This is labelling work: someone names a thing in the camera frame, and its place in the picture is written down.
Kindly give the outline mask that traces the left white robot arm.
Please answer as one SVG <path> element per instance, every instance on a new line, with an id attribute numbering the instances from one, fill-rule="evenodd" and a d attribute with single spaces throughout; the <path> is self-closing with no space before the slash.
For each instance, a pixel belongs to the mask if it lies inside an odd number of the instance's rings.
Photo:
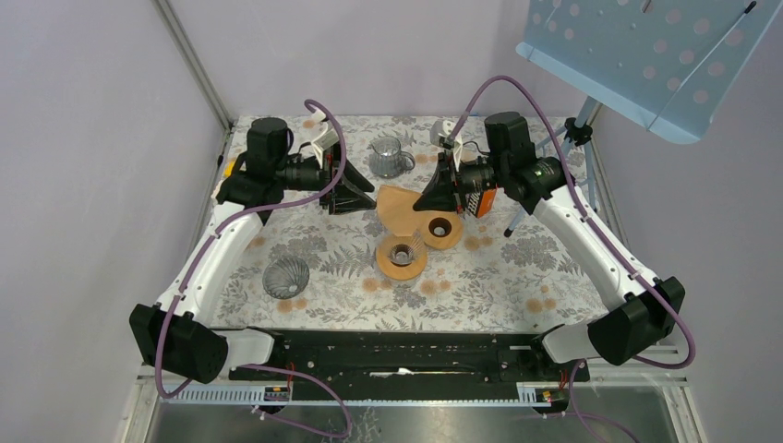
<path id="1" fill-rule="evenodd" d="M 291 151 L 294 132 L 282 118 L 251 123 L 247 148 L 220 184 L 193 253 L 154 304 L 136 305 L 130 314 L 144 364 L 202 384 L 243 365 L 266 379 L 283 373 L 287 357 L 268 333 L 219 333 L 205 323 L 246 247 L 273 212 L 288 208 L 285 191 L 307 192 L 302 201 L 330 215 L 375 209 L 374 186 L 347 160 L 333 118 L 313 112 L 304 133 L 309 157 Z"/>

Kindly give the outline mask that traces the floral tablecloth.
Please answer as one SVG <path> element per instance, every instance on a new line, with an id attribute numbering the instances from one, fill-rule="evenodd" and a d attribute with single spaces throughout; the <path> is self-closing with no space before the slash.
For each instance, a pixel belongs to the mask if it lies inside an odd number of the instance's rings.
<path id="1" fill-rule="evenodd" d="M 215 328 L 305 328 L 537 332 L 601 315 L 594 285 L 536 219 L 510 237 L 519 205 L 498 196 L 482 218 L 465 217 L 459 243 L 432 250 L 411 281 L 388 279 L 375 251 L 386 228 L 374 211 L 330 215 L 316 203 L 280 210 L 249 243 L 206 324 Z M 298 296 L 278 300 L 262 286 L 282 257 L 309 266 Z"/>

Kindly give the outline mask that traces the clear glass dripper cone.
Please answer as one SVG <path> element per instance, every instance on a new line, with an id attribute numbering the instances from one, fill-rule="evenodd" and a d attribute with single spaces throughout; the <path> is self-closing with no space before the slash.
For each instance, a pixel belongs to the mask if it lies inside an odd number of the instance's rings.
<path id="1" fill-rule="evenodd" d="M 426 245 L 418 235 L 394 236 L 386 255 L 394 266 L 407 267 L 423 258 L 425 252 Z"/>

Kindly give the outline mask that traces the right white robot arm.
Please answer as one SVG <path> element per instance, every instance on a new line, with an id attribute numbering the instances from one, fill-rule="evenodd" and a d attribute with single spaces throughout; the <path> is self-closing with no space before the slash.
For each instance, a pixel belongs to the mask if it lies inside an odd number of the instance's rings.
<path id="1" fill-rule="evenodd" d="M 602 317 L 539 335 L 529 356 L 533 374 L 551 380 L 566 363 L 579 359 L 623 365 L 666 338 L 684 299 L 681 282 L 658 278 L 606 230 L 596 212 L 583 203 L 581 190 L 561 160 L 537 156 L 527 121 L 519 113 L 493 114 L 484 126 L 488 151 L 465 162 L 456 124 L 440 119 L 432 125 L 430 141 L 442 152 L 414 210 L 478 213 L 483 198 L 503 190 L 556 235 L 608 310 Z"/>

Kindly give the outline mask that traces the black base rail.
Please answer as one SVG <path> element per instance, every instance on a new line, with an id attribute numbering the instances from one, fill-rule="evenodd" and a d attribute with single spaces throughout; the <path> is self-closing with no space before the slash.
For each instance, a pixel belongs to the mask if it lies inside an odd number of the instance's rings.
<path id="1" fill-rule="evenodd" d="M 269 366 L 330 386 L 344 401 L 516 401 L 520 383 L 557 388 L 586 367 L 546 364 L 525 333 L 273 329 Z"/>

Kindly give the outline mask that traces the grey glass pitcher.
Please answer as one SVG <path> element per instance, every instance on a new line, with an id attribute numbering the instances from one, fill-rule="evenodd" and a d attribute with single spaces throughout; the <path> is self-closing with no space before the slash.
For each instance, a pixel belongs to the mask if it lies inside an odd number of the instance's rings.
<path id="1" fill-rule="evenodd" d="M 384 136 L 369 143 L 369 170 L 381 178 L 393 178 L 411 172 L 416 167 L 415 157 L 403 151 L 398 138 Z"/>

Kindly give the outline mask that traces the yellow block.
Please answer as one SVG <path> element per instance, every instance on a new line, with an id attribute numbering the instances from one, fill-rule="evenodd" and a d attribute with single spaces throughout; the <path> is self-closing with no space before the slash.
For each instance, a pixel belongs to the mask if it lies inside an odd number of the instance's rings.
<path id="1" fill-rule="evenodd" d="M 226 168 L 225 168 L 225 170 L 223 172 L 223 177 L 224 178 L 229 177 L 232 174 L 232 171 L 233 171 L 234 167 L 235 167 L 235 160 L 229 161 L 226 164 Z"/>

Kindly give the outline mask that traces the beige wooden block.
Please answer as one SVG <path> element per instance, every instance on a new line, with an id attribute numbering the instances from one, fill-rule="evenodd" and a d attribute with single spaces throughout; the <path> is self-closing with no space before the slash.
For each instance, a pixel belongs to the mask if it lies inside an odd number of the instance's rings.
<path id="1" fill-rule="evenodd" d="M 216 186 L 216 187 L 214 187 L 214 189 L 213 189 L 213 191 L 212 191 L 212 193 L 211 193 L 211 202 L 212 202 L 214 205 L 217 205 L 217 204 L 219 204 L 219 203 L 218 203 L 218 198 L 217 198 L 217 197 L 218 197 L 218 194 L 219 194 L 220 188 L 221 188 L 221 183 L 217 184 L 217 186 Z"/>

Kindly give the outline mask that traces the brown paper coffee filter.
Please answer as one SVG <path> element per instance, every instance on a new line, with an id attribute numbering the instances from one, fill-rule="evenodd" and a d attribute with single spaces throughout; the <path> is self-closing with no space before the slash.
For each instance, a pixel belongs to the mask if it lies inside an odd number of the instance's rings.
<path id="1" fill-rule="evenodd" d="M 418 231 L 425 213 L 413 206 L 421 193 L 399 186 L 383 185 L 377 194 L 377 214 L 381 224 L 392 234 L 410 236 Z"/>

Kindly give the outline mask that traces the blue perforated stand tray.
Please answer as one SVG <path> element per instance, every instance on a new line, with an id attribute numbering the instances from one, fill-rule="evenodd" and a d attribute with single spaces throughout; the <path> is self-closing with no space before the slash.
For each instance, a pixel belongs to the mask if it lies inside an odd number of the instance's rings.
<path id="1" fill-rule="evenodd" d="M 779 1 L 533 1 L 517 53 L 674 144 L 693 144 Z"/>

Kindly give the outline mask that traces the orange coffee filter box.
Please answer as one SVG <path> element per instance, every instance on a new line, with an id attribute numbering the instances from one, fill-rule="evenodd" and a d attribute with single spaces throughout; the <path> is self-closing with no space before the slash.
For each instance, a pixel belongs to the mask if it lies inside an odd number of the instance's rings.
<path id="1" fill-rule="evenodd" d="M 483 177 L 483 184 L 481 185 L 483 196 L 480 200 L 478 213 L 471 214 L 476 218 L 482 218 L 492 210 L 498 188 L 498 179 L 488 156 L 479 155 L 484 157 L 484 166 L 480 169 Z"/>

